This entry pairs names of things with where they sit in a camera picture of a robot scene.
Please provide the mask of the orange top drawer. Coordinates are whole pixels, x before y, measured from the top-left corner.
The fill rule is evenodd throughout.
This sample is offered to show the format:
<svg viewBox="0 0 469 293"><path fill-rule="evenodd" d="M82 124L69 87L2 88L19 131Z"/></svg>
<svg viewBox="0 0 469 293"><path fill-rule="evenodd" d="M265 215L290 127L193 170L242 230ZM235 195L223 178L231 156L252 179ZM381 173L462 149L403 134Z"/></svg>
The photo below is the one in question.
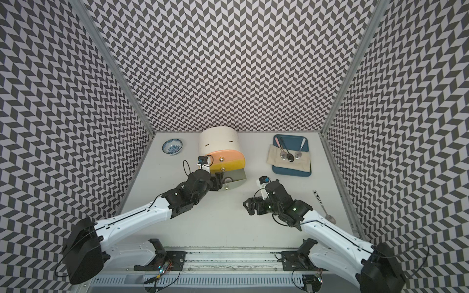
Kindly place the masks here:
<svg viewBox="0 0 469 293"><path fill-rule="evenodd" d="M245 165L245 157L238 150L219 150L211 152L215 164L238 164Z"/></svg>

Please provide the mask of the yellow drawer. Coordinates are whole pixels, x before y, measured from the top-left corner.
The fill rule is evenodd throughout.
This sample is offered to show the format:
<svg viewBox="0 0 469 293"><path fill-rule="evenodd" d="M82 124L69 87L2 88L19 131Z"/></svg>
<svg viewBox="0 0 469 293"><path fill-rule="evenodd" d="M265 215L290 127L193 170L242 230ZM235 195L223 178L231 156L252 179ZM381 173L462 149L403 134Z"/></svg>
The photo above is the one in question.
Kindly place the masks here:
<svg viewBox="0 0 469 293"><path fill-rule="evenodd" d="M211 173L219 173L219 172L230 172L234 170L240 170L245 167L245 159L238 159L234 161L215 161L213 165L210 167Z"/></svg>

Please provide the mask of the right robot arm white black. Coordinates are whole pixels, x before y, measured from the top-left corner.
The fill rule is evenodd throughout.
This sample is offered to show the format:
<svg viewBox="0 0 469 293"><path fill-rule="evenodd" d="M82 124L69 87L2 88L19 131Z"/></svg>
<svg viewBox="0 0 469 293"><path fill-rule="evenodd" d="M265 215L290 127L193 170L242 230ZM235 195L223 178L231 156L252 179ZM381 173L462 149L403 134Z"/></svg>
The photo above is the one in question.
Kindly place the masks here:
<svg viewBox="0 0 469 293"><path fill-rule="evenodd" d="M297 250L297 269L324 269L363 293L400 293L407 281L387 244L374 245L336 226L308 203L295 200L279 182L263 176L243 203L249 215L272 214L309 235Z"/></svg>

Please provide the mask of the grey bottom drawer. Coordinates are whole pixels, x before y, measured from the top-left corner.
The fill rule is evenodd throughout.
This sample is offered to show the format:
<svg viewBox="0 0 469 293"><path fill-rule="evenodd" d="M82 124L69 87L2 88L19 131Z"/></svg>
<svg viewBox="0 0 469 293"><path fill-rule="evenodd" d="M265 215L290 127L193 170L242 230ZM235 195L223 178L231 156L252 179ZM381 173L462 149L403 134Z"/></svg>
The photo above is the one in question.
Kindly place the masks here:
<svg viewBox="0 0 469 293"><path fill-rule="evenodd" d="M223 180L222 180L222 189L223 190L232 190L240 187L245 183L247 180L245 170L238 169L232 170L223 173Z"/></svg>

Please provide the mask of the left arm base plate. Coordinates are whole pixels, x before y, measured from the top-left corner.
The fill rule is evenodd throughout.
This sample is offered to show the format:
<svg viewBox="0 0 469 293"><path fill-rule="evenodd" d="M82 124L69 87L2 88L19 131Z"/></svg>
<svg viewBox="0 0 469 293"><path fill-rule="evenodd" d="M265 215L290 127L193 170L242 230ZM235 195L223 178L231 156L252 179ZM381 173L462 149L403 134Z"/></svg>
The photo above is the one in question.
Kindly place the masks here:
<svg viewBox="0 0 469 293"><path fill-rule="evenodd" d="M159 272L163 271L165 264L168 264L167 269L174 271L181 271L186 261L186 251L168 251L165 255L156 255L147 265L135 265L134 271L148 271Z"/></svg>

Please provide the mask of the white round drawer cabinet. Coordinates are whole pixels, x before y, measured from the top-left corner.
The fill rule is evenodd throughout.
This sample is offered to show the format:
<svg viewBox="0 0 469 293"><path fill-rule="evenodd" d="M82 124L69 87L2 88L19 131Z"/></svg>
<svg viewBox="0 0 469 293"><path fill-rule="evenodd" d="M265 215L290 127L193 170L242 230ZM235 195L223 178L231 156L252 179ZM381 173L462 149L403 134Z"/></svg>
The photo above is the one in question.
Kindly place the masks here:
<svg viewBox="0 0 469 293"><path fill-rule="evenodd" d="M237 131L227 126L206 129L199 135L199 155L208 155L216 151L241 152Z"/></svg>

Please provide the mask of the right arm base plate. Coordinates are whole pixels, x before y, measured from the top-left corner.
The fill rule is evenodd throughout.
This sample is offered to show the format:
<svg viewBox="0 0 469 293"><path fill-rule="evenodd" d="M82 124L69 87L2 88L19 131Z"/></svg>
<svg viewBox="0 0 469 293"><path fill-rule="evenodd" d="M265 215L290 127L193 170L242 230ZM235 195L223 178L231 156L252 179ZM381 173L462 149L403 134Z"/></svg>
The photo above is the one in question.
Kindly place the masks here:
<svg viewBox="0 0 469 293"><path fill-rule="evenodd" d="M283 270L292 271L326 271L326 269L316 267L308 256L297 251L287 250L276 254L277 260L281 263Z"/></svg>

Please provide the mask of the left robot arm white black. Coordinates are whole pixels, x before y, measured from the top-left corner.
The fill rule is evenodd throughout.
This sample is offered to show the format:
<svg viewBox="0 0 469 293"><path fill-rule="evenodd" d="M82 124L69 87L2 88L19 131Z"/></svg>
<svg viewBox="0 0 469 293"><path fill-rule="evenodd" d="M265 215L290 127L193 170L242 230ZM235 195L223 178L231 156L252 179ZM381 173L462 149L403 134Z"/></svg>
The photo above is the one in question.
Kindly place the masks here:
<svg viewBox="0 0 469 293"><path fill-rule="evenodd" d="M193 209L209 191L219 191L224 173L211 174L197 169L185 182L130 212L108 219L93 221L86 217L72 226L62 248L62 261L70 284L84 283L98 275L107 260L112 258L111 248L128 236L158 222L173 219Z"/></svg>

